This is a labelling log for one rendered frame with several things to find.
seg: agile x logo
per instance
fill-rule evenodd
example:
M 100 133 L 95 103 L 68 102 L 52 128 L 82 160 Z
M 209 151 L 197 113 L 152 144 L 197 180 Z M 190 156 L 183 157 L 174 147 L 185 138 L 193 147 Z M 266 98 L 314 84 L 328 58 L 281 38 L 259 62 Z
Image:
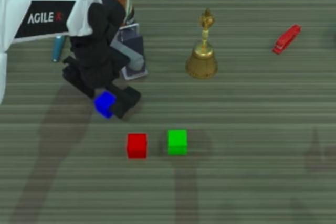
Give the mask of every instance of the agile x logo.
M 32 1 L 15 38 L 68 32 L 75 1 Z

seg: brass bell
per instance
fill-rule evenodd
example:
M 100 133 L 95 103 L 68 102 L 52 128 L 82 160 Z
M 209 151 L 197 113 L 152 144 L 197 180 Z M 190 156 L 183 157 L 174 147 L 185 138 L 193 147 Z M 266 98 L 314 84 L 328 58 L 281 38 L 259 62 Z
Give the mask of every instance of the brass bell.
M 202 40 L 198 41 L 192 51 L 191 56 L 185 64 L 185 71 L 197 79 L 209 79 L 218 72 L 218 62 L 215 58 L 215 51 L 207 41 L 209 28 L 215 22 L 215 17 L 207 8 L 200 17 L 200 25 L 203 27 Z

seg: blue cube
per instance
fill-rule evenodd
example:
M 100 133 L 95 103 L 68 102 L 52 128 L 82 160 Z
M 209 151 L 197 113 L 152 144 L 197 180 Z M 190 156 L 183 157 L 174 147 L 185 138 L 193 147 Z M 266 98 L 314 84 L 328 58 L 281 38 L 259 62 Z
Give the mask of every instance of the blue cube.
M 109 110 L 116 102 L 116 97 L 109 91 L 104 91 L 100 96 L 94 100 L 94 106 L 98 113 L 109 119 L 113 116 L 113 113 Z

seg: red box cutter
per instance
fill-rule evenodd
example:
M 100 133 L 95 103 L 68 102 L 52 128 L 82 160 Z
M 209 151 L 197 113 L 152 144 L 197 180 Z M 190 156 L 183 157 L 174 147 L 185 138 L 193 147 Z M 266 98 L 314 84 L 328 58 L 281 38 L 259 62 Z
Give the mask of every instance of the red box cutter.
M 301 26 L 293 25 L 283 35 L 279 37 L 275 46 L 273 47 L 273 52 L 275 52 L 276 54 L 282 53 L 300 32 Z

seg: wooden table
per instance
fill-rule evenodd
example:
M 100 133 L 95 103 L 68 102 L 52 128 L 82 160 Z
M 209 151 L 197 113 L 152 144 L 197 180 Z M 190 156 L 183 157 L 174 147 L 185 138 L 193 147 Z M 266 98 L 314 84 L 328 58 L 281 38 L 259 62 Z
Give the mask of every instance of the wooden table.
M 53 40 L 11 48 L 0 223 L 335 223 L 335 0 L 134 3 L 150 75 L 129 83 L 143 104 L 127 122 L 63 81 L 45 57 Z M 219 73 L 200 81 L 184 64 L 205 7 Z M 301 34 L 273 54 L 294 23 Z M 189 130 L 186 158 L 164 154 L 176 127 Z M 126 159 L 130 132 L 148 133 L 146 161 Z

